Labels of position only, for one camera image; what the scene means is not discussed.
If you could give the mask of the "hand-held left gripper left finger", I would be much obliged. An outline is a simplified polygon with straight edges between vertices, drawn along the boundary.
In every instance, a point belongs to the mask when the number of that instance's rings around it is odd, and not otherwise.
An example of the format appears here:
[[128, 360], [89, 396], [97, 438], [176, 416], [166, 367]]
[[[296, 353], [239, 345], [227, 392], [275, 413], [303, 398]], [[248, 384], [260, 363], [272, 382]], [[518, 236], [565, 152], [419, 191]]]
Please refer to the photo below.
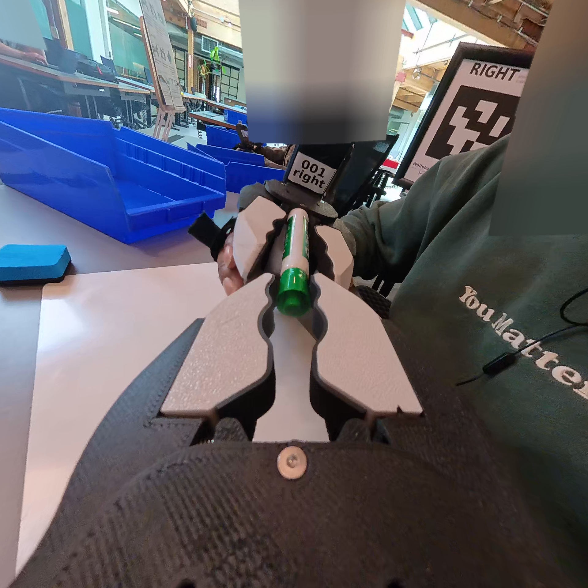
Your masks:
[[236, 419], [246, 436], [272, 407], [276, 376], [275, 276], [263, 274], [218, 303], [202, 321], [161, 406], [161, 415], [213, 427]]

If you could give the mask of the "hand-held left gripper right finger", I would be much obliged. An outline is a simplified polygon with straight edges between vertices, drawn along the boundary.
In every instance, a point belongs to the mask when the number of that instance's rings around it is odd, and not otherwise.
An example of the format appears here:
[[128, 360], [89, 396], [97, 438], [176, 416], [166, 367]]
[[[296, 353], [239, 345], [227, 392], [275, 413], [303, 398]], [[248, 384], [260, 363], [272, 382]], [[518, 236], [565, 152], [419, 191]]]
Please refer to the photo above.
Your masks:
[[311, 286], [316, 343], [310, 399], [327, 434], [338, 436], [352, 419], [373, 430], [381, 418], [421, 416], [422, 405], [381, 317], [325, 275], [315, 274]]

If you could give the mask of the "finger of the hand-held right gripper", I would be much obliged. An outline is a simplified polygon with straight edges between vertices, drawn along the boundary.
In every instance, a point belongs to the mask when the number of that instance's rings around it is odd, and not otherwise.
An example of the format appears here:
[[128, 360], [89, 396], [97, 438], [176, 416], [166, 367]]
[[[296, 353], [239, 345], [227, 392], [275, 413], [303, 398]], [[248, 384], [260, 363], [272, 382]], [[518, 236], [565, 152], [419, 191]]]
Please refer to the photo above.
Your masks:
[[268, 248], [285, 220], [286, 212], [264, 196], [257, 196], [238, 213], [233, 230], [233, 259], [244, 283], [262, 272]]
[[342, 224], [317, 224], [313, 228], [314, 273], [325, 275], [349, 290], [353, 279], [354, 254], [355, 241]]

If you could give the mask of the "green dry-erase marker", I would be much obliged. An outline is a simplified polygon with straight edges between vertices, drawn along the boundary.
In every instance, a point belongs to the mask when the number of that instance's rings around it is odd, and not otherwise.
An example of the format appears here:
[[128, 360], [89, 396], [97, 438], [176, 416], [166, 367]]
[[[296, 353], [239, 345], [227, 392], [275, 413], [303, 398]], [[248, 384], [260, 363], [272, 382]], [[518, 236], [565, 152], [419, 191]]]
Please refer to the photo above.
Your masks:
[[293, 209], [286, 220], [281, 274], [290, 269], [309, 275], [309, 218], [302, 208]]

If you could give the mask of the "green marker cap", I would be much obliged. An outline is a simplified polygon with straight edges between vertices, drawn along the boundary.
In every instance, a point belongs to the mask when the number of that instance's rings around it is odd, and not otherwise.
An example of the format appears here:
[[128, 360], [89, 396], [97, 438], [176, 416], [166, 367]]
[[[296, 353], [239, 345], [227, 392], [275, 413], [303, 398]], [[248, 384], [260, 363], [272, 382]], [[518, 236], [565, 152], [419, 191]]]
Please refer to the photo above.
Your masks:
[[308, 274], [299, 268], [285, 269], [281, 275], [276, 307], [285, 316], [299, 318], [311, 308]]

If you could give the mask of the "white whiteboard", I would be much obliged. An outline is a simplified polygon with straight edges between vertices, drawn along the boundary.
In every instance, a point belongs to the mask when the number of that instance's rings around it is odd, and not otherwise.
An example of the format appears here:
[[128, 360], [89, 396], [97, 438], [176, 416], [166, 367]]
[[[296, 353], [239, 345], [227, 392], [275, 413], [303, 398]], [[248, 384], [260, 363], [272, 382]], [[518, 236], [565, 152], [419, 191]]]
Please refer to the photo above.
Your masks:
[[73, 275], [44, 287], [17, 570], [119, 395], [222, 299], [214, 263]]

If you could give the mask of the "blue plastic bin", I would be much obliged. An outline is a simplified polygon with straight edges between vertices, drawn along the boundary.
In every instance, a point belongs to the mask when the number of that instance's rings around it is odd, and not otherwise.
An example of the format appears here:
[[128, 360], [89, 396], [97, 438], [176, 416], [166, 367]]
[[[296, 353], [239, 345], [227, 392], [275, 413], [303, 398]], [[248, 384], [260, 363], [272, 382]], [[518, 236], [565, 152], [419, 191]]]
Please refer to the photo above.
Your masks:
[[222, 163], [111, 122], [1, 109], [1, 180], [125, 244], [226, 204]]
[[284, 180], [285, 170], [265, 164], [264, 158], [255, 153], [242, 152], [220, 146], [187, 144], [188, 151], [223, 163], [226, 191], [238, 193], [243, 187], [267, 180]]

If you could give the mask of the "blue whiteboard eraser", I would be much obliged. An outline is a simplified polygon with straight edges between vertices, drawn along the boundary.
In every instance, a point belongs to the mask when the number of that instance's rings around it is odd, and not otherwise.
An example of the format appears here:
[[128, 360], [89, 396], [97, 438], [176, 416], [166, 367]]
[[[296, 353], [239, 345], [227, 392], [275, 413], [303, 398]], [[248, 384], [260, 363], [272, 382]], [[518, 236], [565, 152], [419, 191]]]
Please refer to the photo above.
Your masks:
[[61, 282], [70, 264], [64, 245], [5, 245], [1, 248], [1, 285]]

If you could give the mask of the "person's right hand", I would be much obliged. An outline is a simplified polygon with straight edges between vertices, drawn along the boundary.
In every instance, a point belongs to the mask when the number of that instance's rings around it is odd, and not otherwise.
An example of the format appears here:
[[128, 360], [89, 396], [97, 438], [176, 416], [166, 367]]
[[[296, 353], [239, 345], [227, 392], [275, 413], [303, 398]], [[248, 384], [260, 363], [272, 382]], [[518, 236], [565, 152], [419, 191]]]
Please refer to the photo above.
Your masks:
[[231, 232], [225, 239], [224, 245], [217, 257], [217, 272], [220, 283], [227, 296], [235, 293], [245, 285], [245, 281], [239, 270], [233, 255], [234, 233]]

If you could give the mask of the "framed black-and-white tag sign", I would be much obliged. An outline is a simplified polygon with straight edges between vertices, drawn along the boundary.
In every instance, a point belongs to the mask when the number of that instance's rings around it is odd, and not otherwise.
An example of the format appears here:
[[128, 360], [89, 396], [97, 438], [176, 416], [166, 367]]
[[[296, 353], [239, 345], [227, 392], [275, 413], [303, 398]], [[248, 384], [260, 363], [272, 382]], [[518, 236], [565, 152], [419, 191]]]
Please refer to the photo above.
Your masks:
[[534, 52], [461, 42], [399, 164], [409, 189], [441, 159], [475, 151], [512, 131]]

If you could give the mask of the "white standing sign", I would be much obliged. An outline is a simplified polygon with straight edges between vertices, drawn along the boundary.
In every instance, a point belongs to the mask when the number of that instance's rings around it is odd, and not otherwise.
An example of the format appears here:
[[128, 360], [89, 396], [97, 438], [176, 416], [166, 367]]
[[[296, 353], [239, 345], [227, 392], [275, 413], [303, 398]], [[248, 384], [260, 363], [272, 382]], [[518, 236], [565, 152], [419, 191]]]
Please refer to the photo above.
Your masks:
[[153, 136], [167, 142], [175, 115], [185, 112], [175, 56], [160, 1], [139, 1], [141, 33], [158, 101]]

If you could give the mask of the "wooden office table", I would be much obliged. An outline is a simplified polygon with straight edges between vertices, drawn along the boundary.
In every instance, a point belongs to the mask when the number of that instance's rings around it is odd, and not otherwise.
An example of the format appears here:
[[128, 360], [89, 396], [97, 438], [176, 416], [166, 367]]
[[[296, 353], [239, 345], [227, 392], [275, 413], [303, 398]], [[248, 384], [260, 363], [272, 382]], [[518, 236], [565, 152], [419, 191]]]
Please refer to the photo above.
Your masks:
[[1, 55], [1, 107], [110, 120], [117, 128], [152, 125], [148, 90], [6, 55]]

